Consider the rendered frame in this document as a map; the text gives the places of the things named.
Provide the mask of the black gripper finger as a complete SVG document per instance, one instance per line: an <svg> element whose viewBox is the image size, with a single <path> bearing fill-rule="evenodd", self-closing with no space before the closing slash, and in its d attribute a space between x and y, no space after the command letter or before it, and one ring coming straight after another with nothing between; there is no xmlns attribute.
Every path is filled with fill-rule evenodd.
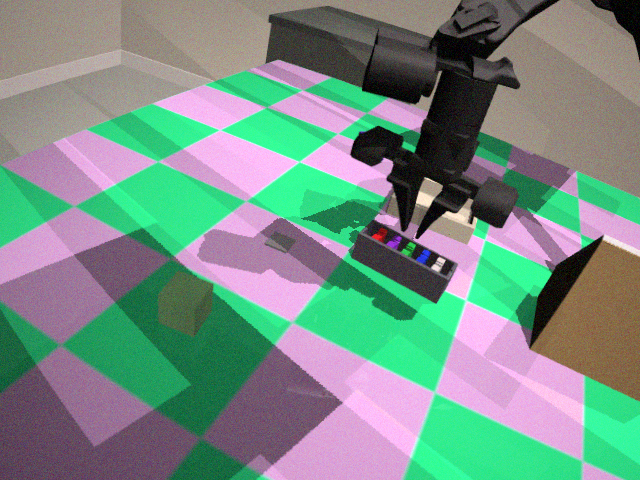
<svg viewBox="0 0 640 480"><path fill-rule="evenodd" d="M410 184L400 181L390 174L387 175L386 180L393 186L398 206L400 229L405 232L411 221L424 176L419 175Z"/></svg>
<svg viewBox="0 0 640 480"><path fill-rule="evenodd" d="M449 211L457 214L468 201L468 199L464 201L461 206L455 205L452 202L442 198L442 192L443 190L430 203L431 205L417 230L415 236L416 239L419 239L422 234L433 224L433 222L445 212Z"/></svg>

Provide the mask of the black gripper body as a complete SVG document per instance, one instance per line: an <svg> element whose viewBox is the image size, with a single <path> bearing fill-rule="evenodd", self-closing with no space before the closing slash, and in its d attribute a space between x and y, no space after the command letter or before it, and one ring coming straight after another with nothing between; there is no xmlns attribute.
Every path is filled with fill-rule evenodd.
<svg viewBox="0 0 640 480"><path fill-rule="evenodd" d="M414 152L402 147L403 136L376 126L356 137L350 155L370 167L382 158L392 161L390 176L407 184L419 175L437 182L443 185L442 198L458 206L472 199L474 218L503 228L519 198L518 190L490 176L481 185L462 175L482 125L448 120L431 106L422 122Z"/></svg>

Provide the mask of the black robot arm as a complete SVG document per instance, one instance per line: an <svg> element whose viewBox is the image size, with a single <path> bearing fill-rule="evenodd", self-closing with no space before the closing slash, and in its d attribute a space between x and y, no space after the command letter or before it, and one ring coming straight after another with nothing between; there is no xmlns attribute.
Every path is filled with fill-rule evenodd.
<svg viewBox="0 0 640 480"><path fill-rule="evenodd" d="M507 57L486 60L517 27L560 0L462 0L433 39L379 27L362 92L431 108L470 126L483 125L496 87L520 87ZM591 0L612 11L635 41L640 61L640 0ZM430 42L430 43L429 43Z"/></svg>

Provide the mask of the blue fuse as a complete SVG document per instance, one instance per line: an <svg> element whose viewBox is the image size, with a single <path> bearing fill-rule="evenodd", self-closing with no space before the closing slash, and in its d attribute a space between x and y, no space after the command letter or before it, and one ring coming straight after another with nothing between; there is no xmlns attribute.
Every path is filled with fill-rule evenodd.
<svg viewBox="0 0 640 480"><path fill-rule="evenodd" d="M426 265L428 258L430 257L431 252L424 250L422 254L416 259L416 261Z"/></svg>

